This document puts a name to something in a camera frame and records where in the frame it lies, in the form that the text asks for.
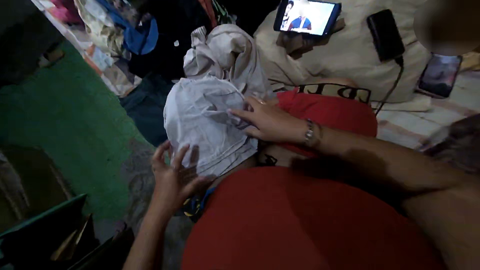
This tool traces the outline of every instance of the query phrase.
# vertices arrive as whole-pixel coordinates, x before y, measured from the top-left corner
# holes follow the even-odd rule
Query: person on screen
[[[288,12],[293,8],[293,1],[290,0],[288,1],[287,7],[285,8],[285,14],[283,15],[283,20],[282,20],[282,29],[285,29],[287,27],[287,22],[290,19],[290,16],[288,15]]]
[[[305,13],[304,13],[303,9],[300,10],[300,17],[298,17],[297,19],[293,20],[290,23],[290,26],[288,27],[288,30],[290,31],[290,30],[295,29],[295,28],[308,29],[308,30],[312,29],[312,23],[305,16]]]

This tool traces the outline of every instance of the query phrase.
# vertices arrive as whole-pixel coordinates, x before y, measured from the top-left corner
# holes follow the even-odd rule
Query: red shirt
[[[218,186],[182,268],[445,269],[419,228],[383,201],[281,167],[242,170]]]

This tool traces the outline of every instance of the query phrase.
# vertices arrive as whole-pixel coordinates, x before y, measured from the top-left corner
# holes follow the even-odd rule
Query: green surface
[[[44,149],[74,193],[88,194],[85,209],[96,220],[120,219],[128,201],[120,166],[129,141],[144,139],[75,48],[63,49],[51,68],[0,89],[0,144]]]

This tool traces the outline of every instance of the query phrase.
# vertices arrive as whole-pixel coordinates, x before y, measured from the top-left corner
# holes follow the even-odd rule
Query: blue clothing
[[[301,17],[298,17],[297,19],[293,20],[291,24],[293,28],[300,28]],[[302,29],[307,29],[310,24],[311,24],[310,20],[308,18],[305,18],[305,22],[303,23]]]
[[[124,98],[120,105],[133,119],[144,138],[157,147],[167,139],[163,127],[163,108],[173,83],[158,74],[150,73]]]
[[[143,55],[151,52],[158,40],[158,28],[155,18],[150,23],[137,28],[125,20],[120,13],[114,9],[106,0],[96,0],[104,6],[112,18],[112,21],[120,26],[123,30],[123,46],[128,51],[137,55]]]

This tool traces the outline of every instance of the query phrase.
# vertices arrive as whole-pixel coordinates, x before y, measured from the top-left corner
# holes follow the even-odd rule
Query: smartphone screen
[[[315,1],[289,0],[283,14],[280,31],[324,35],[335,4]]]
[[[432,94],[448,97],[462,62],[459,56],[433,54],[420,79],[419,88]]]

